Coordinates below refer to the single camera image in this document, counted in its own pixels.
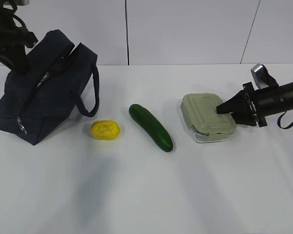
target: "food container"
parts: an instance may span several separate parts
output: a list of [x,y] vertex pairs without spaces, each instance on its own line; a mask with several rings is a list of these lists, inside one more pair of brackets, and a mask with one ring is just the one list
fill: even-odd
[[215,94],[188,94],[181,104],[183,118],[199,143],[226,140],[236,129],[230,114],[217,114],[222,100]]

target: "white wall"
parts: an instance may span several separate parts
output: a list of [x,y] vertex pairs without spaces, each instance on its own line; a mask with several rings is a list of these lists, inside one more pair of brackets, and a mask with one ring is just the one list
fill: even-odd
[[240,63],[257,0],[127,0],[130,63]]
[[261,0],[243,63],[293,63],[293,0]]
[[101,65],[126,65],[127,42],[131,65],[293,63],[293,0],[127,0],[127,13],[128,41],[125,0],[31,0],[17,12],[39,40],[59,28]]

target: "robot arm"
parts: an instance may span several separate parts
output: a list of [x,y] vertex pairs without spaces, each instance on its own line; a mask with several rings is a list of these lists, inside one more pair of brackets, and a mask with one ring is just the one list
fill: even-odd
[[[251,72],[258,89],[255,90],[251,82],[243,84],[243,90],[217,107],[218,114],[230,113],[238,124],[256,126],[258,123],[259,127],[264,127],[268,125],[266,116],[293,110],[293,82],[279,86],[262,64],[257,64]],[[278,126],[282,129],[293,127],[293,123],[281,127],[283,116],[278,119]]]
[[0,0],[0,62],[21,73],[29,69],[25,46],[33,48],[37,43],[34,33],[29,32],[25,23],[15,15],[17,4],[28,3],[28,0]]

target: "dark blue bag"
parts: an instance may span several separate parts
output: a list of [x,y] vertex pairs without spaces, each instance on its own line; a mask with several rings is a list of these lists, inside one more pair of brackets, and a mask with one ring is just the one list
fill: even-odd
[[[8,74],[0,100],[0,130],[36,145],[69,117],[76,105],[94,117],[99,107],[97,55],[74,44],[59,30],[47,33],[28,55],[27,74]],[[81,94],[93,77],[95,106],[86,110]]]

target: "green cucumber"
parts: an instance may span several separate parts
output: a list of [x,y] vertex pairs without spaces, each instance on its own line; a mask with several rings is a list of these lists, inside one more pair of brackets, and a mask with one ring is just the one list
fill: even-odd
[[150,111],[139,104],[133,104],[129,108],[129,114],[134,121],[146,130],[162,150],[165,152],[172,151],[173,143],[170,135]]

